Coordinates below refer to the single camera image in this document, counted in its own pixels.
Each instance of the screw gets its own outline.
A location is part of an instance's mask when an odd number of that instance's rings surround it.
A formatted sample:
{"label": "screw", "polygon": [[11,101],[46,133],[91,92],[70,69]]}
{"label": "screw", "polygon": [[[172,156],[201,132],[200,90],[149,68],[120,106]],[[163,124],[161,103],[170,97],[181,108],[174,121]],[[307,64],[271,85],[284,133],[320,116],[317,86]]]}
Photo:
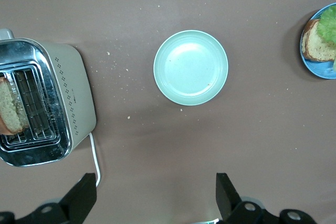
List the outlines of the screw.
{"label": "screw", "polygon": [[252,203],[246,203],[245,208],[246,208],[246,210],[249,210],[249,211],[255,211],[256,210],[256,207]]}
{"label": "screw", "polygon": [[52,210],[52,207],[46,206],[45,208],[43,208],[43,209],[41,210],[41,213],[42,213],[42,214],[45,214],[45,213],[47,213],[47,212],[50,212],[51,210]]}
{"label": "screw", "polygon": [[299,216],[299,214],[297,212],[291,211],[291,212],[288,212],[287,215],[292,220],[301,220],[301,217]]}

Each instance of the toaster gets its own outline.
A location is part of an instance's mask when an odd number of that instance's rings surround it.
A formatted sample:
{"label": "toaster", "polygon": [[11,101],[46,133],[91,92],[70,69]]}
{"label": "toaster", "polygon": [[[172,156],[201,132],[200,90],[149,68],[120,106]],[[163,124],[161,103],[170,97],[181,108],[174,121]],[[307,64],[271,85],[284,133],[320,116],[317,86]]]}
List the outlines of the toaster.
{"label": "toaster", "polygon": [[0,30],[0,77],[21,103],[29,126],[1,135],[0,158],[13,166],[31,166],[65,158],[95,128],[88,77],[72,46],[14,38]]}

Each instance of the toasted bread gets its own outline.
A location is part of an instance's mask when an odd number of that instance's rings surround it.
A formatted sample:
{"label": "toasted bread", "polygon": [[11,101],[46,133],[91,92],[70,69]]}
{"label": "toasted bread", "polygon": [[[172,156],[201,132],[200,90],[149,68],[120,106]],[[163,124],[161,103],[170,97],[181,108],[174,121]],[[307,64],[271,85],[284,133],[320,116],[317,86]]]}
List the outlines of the toasted bread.
{"label": "toasted bread", "polygon": [[302,54],[305,59],[312,61],[334,61],[336,57],[336,44],[324,42],[317,33],[319,19],[311,19],[306,24],[302,36]]}
{"label": "toasted bread", "polygon": [[28,127],[27,116],[23,116],[23,106],[14,101],[9,81],[0,77],[0,133],[14,135]]}

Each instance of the white power cord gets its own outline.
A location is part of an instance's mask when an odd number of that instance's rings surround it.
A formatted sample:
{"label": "white power cord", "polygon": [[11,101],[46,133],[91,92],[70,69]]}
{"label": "white power cord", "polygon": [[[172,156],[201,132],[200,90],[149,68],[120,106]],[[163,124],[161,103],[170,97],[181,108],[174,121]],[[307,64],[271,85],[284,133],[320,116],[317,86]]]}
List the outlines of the white power cord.
{"label": "white power cord", "polygon": [[193,224],[216,224],[217,222],[219,222],[219,219],[215,219],[215,220],[212,220],[212,221],[196,222],[196,223],[193,223]]}
{"label": "white power cord", "polygon": [[94,164],[96,166],[96,170],[97,170],[97,181],[96,181],[96,187],[98,187],[99,183],[100,183],[100,168],[99,168],[99,164],[98,164],[98,159],[97,159],[97,153],[96,153],[96,147],[94,146],[94,138],[92,133],[89,133],[90,136],[90,141],[91,141],[91,147],[92,147],[92,154],[93,154],[93,160],[94,160]]}

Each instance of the blue plate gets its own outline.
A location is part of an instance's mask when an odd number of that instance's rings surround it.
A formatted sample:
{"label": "blue plate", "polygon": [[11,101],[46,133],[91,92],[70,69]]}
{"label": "blue plate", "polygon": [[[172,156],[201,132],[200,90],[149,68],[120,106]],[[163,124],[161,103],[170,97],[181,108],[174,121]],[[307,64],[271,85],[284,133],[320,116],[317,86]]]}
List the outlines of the blue plate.
{"label": "blue plate", "polygon": [[[321,14],[332,5],[336,5],[336,3],[327,5],[326,7],[320,9],[317,13],[314,14],[314,16],[311,17],[311,19],[320,18]],[[303,32],[301,35],[300,40],[300,53],[303,60],[303,63],[307,66],[307,68],[314,73],[316,76],[325,78],[325,79],[336,79],[336,71],[333,70],[332,66],[334,64],[333,61],[327,61],[327,62],[318,62],[318,61],[311,61],[304,58],[302,53],[302,37]]]}
{"label": "blue plate", "polygon": [[199,105],[217,95],[228,73],[224,48],[211,35],[181,31],[168,38],[154,60],[154,77],[161,92],[181,105]]}

